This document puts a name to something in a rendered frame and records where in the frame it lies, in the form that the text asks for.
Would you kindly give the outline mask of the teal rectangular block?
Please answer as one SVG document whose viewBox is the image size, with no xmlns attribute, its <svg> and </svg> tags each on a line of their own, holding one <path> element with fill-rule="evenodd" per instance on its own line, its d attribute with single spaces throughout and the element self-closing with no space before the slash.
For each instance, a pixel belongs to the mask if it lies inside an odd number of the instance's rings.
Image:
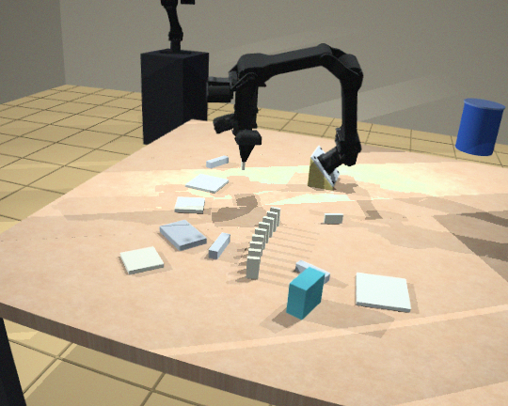
<svg viewBox="0 0 508 406">
<path fill-rule="evenodd" d="M 286 313 L 304 319 L 322 299 L 325 273 L 308 267 L 290 282 Z"/>
</svg>

